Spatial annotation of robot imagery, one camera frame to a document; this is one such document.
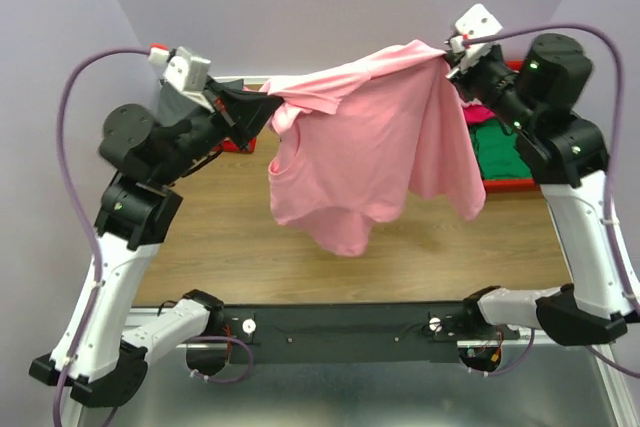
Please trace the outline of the light pink t shirt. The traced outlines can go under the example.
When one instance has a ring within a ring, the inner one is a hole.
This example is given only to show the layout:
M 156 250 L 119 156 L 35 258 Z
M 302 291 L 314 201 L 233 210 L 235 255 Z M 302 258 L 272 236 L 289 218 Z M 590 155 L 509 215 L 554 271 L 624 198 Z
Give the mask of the light pink t shirt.
M 474 219 L 485 188 L 441 50 L 414 40 L 338 67 L 275 76 L 269 121 L 276 223 L 339 256 L 363 254 L 372 228 L 396 220 L 409 194 L 445 197 Z

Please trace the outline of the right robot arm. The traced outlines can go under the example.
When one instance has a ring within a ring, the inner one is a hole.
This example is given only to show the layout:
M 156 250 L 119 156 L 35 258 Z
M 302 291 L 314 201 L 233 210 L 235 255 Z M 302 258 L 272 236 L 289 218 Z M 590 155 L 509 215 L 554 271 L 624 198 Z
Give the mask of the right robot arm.
M 639 320 L 639 281 L 605 198 L 613 159 L 601 130 L 573 110 L 593 69 L 582 46 L 566 35 L 541 34 L 518 70 L 507 66 L 496 43 L 448 50 L 445 59 L 463 97 L 479 100 L 515 134 L 571 280 L 542 290 L 487 287 L 465 298 L 443 329 L 471 335 L 510 324 L 541 330 L 562 346 L 624 336 Z

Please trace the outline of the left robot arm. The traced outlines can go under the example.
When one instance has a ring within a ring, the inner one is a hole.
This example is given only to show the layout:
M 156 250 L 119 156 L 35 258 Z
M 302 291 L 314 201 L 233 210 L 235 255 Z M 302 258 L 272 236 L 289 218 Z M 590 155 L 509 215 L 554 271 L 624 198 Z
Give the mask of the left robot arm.
M 149 367 L 179 344 L 227 331 L 222 301 L 198 290 L 150 323 L 124 331 L 141 279 L 182 203 L 175 183 L 216 159 L 224 141 L 246 146 L 284 102 L 213 79 L 205 84 L 204 101 L 171 126 L 139 104 L 121 105 L 104 121 L 99 154 L 116 173 L 89 225 L 101 258 L 63 338 L 29 368 L 48 386 L 62 382 L 85 407 L 125 405 Z

